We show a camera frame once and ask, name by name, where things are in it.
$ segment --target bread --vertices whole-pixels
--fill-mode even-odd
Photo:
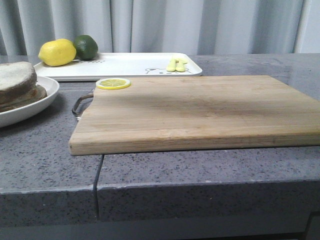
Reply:
[[[36,83],[37,74],[31,63],[0,64],[0,113],[45,98],[46,90]]]

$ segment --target wood grain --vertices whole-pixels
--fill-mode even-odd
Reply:
[[[270,76],[129,79],[95,89],[72,155],[320,144],[320,102]]]

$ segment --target white rectangular tray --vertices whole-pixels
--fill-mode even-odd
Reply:
[[[187,59],[184,72],[168,72],[166,67],[172,56]],[[106,77],[135,76],[200,76],[202,69],[186,54],[175,52],[121,52],[98,53],[90,61],[73,60],[63,66],[48,66],[40,62],[34,66],[38,76],[53,78],[64,82],[97,81]]]

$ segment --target speckled stone countertop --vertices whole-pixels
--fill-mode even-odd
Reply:
[[[204,76],[270,75],[320,100],[317,53],[190,57]],[[37,63],[0,57],[17,61]],[[0,128],[0,226],[272,215],[299,216],[298,232],[320,211],[320,146],[71,156],[71,108],[93,87],[60,83],[51,106]]]

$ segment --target lime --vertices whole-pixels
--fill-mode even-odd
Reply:
[[[70,63],[76,56],[72,41],[60,38],[43,44],[39,51],[39,59],[45,64],[55,67]]]
[[[89,35],[77,36],[73,41],[73,45],[76,49],[76,55],[81,60],[92,60],[98,53],[98,45]]]
[[[102,78],[95,85],[98,89],[116,90],[129,87],[131,82],[125,78]]]

